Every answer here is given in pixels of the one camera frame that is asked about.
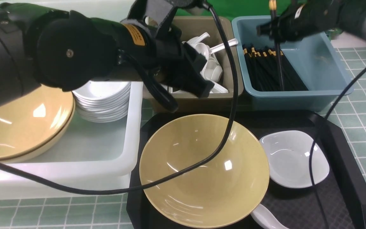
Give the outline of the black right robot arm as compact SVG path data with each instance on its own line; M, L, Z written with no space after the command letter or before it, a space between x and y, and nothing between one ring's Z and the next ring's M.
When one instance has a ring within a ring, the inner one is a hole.
M366 41L366 0L308 0L291 4L280 16L256 28L279 43L296 42L330 29Z

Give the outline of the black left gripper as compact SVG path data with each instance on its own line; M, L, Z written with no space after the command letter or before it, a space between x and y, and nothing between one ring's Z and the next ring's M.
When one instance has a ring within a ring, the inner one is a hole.
M141 28L153 43L152 54L166 70L163 79L149 76L142 79L154 98L172 98L163 87L178 87L198 98L208 97L214 84L201 74L205 57L188 44L182 44L181 31L173 26L178 9L202 7L202 0L135 0L122 21Z

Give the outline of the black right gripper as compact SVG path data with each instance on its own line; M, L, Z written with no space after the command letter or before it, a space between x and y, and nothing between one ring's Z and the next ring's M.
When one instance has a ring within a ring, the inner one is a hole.
M270 22L256 27L257 36L268 36L276 42L296 42L337 27L344 0L308 0L290 4Z

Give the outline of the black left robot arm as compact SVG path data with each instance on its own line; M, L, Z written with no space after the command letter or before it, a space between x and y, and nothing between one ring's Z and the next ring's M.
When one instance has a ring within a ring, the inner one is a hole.
M198 98L214 83L205 57L172 24L177 9L199 0L136 0L113 22L29 3L0 4L0 106L41 85L71 92L89 81L141 81L167 111L178 103L164 86Z

